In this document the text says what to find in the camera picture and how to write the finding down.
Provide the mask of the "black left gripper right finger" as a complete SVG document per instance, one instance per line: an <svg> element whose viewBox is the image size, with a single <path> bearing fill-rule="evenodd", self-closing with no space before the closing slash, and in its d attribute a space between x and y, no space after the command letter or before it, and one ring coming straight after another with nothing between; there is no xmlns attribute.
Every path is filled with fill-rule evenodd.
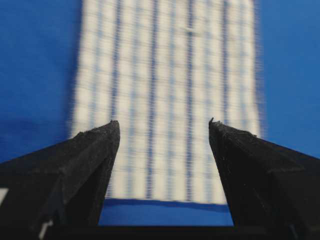
<svg viewBox="0 0 320 240"><path fill-rule="evenodd" d="M208 133L233 221L215 231L218 239L319 239L318 158L220 121Z"/></svg>

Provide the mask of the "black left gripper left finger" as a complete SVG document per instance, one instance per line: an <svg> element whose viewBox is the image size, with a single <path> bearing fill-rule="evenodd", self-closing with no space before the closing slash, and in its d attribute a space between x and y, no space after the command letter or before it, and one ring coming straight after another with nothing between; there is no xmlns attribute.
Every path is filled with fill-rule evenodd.
<svg viewBox="0 0 320 240"><path fill-rule="evenodd" d="M41 240L51 227L97 226L119 145L113 120L1 163L1 239Z"/></svg>

